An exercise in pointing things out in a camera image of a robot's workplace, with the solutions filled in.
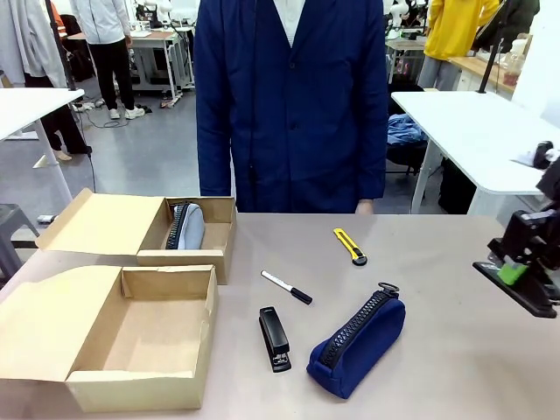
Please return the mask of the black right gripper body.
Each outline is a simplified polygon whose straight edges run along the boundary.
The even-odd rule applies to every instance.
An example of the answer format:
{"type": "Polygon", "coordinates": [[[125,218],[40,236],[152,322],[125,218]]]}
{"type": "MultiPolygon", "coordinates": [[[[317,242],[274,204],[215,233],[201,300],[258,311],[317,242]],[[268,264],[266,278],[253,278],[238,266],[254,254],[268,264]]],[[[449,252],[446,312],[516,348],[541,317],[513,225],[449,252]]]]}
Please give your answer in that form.
{"type": "Polygon", "coordinates": [[[559,270],[559,210],[514,212],[503,236],[493,238],[488,248],[501,265],[539,263],[546,271],[559,270]]]}

